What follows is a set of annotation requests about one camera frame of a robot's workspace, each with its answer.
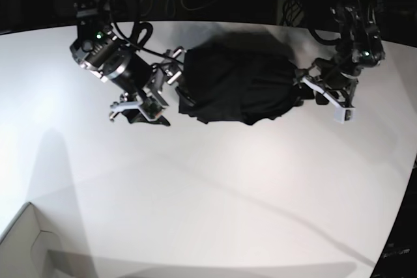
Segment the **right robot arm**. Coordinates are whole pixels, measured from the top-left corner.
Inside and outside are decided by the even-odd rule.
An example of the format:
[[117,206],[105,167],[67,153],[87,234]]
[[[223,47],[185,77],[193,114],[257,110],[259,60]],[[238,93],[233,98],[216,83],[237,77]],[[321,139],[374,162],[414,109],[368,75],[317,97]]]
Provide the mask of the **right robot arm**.
[[109,107],[109,119],[124,116],[129,123],[169,126],[163,116],[169,104],[162,96],[164,85],[172,85],[182,75],[178,47],[157,53],[145,48],[153,33],[149,22],[136,19],[130,36],[115,20],[114,0],[74,0],[77,38],[70,46],[78,66],[102,82],[112,82],[122,90]]

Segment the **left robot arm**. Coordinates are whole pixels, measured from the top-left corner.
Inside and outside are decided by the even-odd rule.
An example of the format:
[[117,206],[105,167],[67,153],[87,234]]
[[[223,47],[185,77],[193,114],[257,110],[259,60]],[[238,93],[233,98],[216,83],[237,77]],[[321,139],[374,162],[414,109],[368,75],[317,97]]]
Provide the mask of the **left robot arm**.
[[300,70],[297,82],[309,87],[319,105],[332,104],[342,113],[352,113],[358,77],[365,68],[380,65],[385,58],[373,0],[329,0],[332,17],[339,25],[339,38],[325,40],[308,25],[319,43],[336,49],[331,59],[317,58]]

